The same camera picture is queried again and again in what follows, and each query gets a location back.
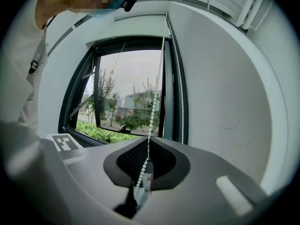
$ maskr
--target window frame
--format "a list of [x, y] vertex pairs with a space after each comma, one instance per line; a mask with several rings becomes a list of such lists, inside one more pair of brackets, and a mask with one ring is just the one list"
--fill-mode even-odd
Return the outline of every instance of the window frame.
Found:
[[[181, 132], [181, 91], [179, 87], [178, 69], [180, 67], [181, 82], [185, 90], [184, 107], [188, 106], [186, 83], [184, 76], [184, 68], [182, 64], [179, 47], [177, 44], [174, 34], [171, 33], [171, 39], [165, 39], [164, 46], [164, 66], [162, 72], [162, 94], [161, 94], [161, 108], [160, 108], [160, 126], [158, 136], [165, 139], [181, 142], [181, 134], [176, 135], [177, 132]], [[84, 90], [90, 78], [93, 74], [93, 68], [95, 68], [95, 76], [97, 74], [97, 67], [100, 67], [101, 56], [119, 53], [124, 45], [128, 42], [123, 49], [124, 52], [138, 51], [138, 50], [161, 50], [162, 38], [161, 37], [143, 37], [143, 36], [132, 36], [132, 37], [119, 37], [111, 38], [106, 41], [96, 42], [86, 53], [80, 64], [78, 65], [74, 75], [71, 78], [69, 86], [67, 88], [63, 104], [60, 112], [60, 120], [58, 126], [59, 133], [70, 133], [79, 143], [83, 144], [83, 147], [91, 147], [107, 144], [103, 141], [88, 137], [78, 131], [76, 131], [77, 119], [79, 114], [79, 106], [82, 104], [82, 97]], [[95, 112], [97, 103], [94, 96]], [[185, 144], [188, 141], [188, 113], [184, 117], [184, 137]], [[124, 134], [140, 135], [134, 132]]]
[[[95, 81], [94, 81], [94, 93], [98, 94], [98, 82], [99, 82], [99, 70], [101, 64], [101, 57], [124, 52], [131, 52], [131, 51], [142, 51], [142, 50], [161, 50], [162, 46], [162, 38], [161, 37], [120, 37], [113, 41], [113, 43], [95, 43], [95, 48], [98, 53], [97, 57], [97, 64], [95, 69]], [[163, 97], [165, 90], [164, 86], [164, 79], [162, 78], [162, 95]], [[100, 114], [99, 114], [99, 106], [98, 106], [98, 96], [94, 96], [94, 106], [95, 106], [95, 120], [96, 126], [101, 129], [105, 129], [108, 131], [123, 133], [123, 134], [130, 134], [130, 135], [137, 135], [137, 136], [145, 136], [145, 133], [139, 133], [137, 131], [118, 131], [113, 128], [103, 127], [100, 124]], [[163, 136], [163, 127], [165, 121], [165, 100], [161, 98], [160, 103], [160, 125], [158, 130], [158, 136]]]

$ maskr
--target window glass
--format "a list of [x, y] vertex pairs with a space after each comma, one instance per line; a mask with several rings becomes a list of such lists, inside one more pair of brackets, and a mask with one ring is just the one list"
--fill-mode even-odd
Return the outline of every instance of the window glass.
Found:
[[[149, 132], [160, 50], [141, 50], [101, 57], [99, 71], [99, 114], [101, 128], [131, 134]], [[162, 78], [157, 89], [153, 135], [158, 136]]]
[[[94, 92], [95, 76], [89, 77], [87, 86], [81, 102], [88, 99]], [[107, 131], [96, 127], [94, 99], [89, 100], [80, 110], [77, 117], [76, 130], [89, 137], [101, 140], [105, 143], [117, 143], [127, 139], [135, 138], [134, 135], [127, 135], [113, 131]]]

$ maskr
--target window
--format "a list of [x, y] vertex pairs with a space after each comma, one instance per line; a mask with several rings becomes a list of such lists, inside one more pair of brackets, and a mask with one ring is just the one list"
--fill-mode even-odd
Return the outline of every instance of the window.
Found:
[[[135, 135], [148, 134], [160, 54], [160, 50], [138, 50], [101, 57], [96, 74], [98, 127]], [[154, 136], [158, 136], [160, 126], [161, 91], [162, 79], [157, 90]]]
[[96, 42], [73, 75], [60, 113], [59, 132], [83, 146], [148, 136], [157, 91], [152, 136], [175, 140], [174, 102], [180, 97], [172, 45], [166, 39], [158, 81], [162, 38], [121, 37]]

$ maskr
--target tree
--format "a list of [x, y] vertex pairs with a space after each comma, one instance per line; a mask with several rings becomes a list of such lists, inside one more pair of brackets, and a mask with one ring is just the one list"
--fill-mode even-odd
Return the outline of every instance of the tree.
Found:
[[116, 109], [118, 108], [118, 99], [120, 98], [120, 93], [119, 92], [115, 92], [115, 94], [113, 95], [113, 99], [110, 99], [110, 103], [109, 103], [109, 108], [112, 112], [112, 119], [111, 119], [111, 125], [113, 124], [113, 114], [116, 111]]
[[99, 113], [100, 119], [103, 119], [105, 112], [113, 107], [111, 99], [113, 99], [112, 90], [116, 85], [116, 80], [110, 75], [106, 79], [106, 69], [99, 71], [99, 83], [98, 83], [98, 101], [99, 101]]
[[[86, 100], [90, 96], [90, 92], [88, 88], [85, 88], [84, 95], [82, 97], [83, 101]], [[90, 104], [87, 102], [85, 104], [85, 110], [88, 110], [88, 122], [90, 122]]]
[[94, 99], [91, 99], [90, 101], [88, 101], [88, 104], [90, 105], [90, 111], [91, 111], [90, 122], [93, 123], [93, 116], [95, 115]]
[[[143, 93], [140, 93], [140, 89], [138, 93], [136, 93], [136, 86], [135, 84], [133, 85], [132, 91], [134, 95], [135, 108], [129, 116], [124, 116], [123, 119], [120, 120], [120, 125], [126, 125], [127, 128], [132, 130], [140, 128], [144, 132], [144, 127], [148, 127], [150, 125], [153, 100], [155, 96], [153, 91], [155, 87], [150, 83], [149, 78], [147, 78], [146, 85], [145, 83], [142, 83], [142, 85], [144, 88]], [[159, 118], [160, 112], [154, 112], [152, 132], [158, 128]]]

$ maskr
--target person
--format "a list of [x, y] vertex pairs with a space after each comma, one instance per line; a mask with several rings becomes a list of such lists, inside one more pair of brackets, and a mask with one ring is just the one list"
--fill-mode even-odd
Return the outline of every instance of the person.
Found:
[[124, 0], [28, 0], [0, 50], [0, 120], [38, 129], [38, 90], [47, 63], [46, 25], [64, 11], [107, 14]]

